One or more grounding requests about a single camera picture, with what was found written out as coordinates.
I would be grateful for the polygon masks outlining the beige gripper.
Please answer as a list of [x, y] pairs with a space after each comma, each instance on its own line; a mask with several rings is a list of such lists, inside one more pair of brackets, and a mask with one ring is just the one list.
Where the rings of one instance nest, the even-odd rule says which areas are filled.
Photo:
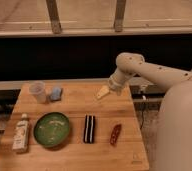
[[110, 90], [115, 91], [116, 95], [120, 96], [129, 77], [120, 70], [116, 70], [108, 79], [108, 86], [104, 85], [96, 94], [97, 99], [101, 99], [110, 93]]

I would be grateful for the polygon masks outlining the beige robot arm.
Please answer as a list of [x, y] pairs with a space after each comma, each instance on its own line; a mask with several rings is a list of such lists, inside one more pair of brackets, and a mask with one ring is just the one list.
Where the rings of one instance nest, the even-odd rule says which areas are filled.
[[148, 63], [138, 53], [116, 57], [107, 89], [121, 91], [139, 75], [159, 86], [165, 96], [159, 110], [154, 171], [192, 171], [192, 72]]

